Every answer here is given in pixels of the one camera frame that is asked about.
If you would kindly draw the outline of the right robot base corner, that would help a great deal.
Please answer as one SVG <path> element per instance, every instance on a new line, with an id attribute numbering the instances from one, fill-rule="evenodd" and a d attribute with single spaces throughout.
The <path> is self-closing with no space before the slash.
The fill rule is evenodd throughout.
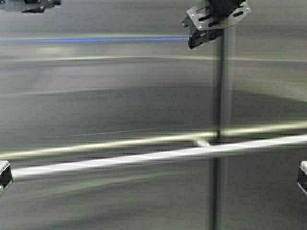
<path id="1" fill-rule="evenodd" d="M 300 162 L 297 184 L 307 194 L 307 161 Z"/>

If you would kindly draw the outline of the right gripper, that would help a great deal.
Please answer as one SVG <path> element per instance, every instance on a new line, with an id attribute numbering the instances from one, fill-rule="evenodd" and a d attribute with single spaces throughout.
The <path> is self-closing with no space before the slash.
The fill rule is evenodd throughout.
<path id="1" fill-rule="evenodd" d="M 224 33 L 251 12 L 247 0 L 202 0 L 186 12 L 182 25 L 189 29 L 188 46 L 194 49 Z"/>

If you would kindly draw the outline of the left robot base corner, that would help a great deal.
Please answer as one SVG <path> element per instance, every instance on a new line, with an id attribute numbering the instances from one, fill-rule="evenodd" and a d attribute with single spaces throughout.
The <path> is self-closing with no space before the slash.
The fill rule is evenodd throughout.
<path id="1" fill-rule="evenodd" d="M 0 161 L 0 193 L 2 194 L 12 182 L 10 163 L 8 161 Z"/>

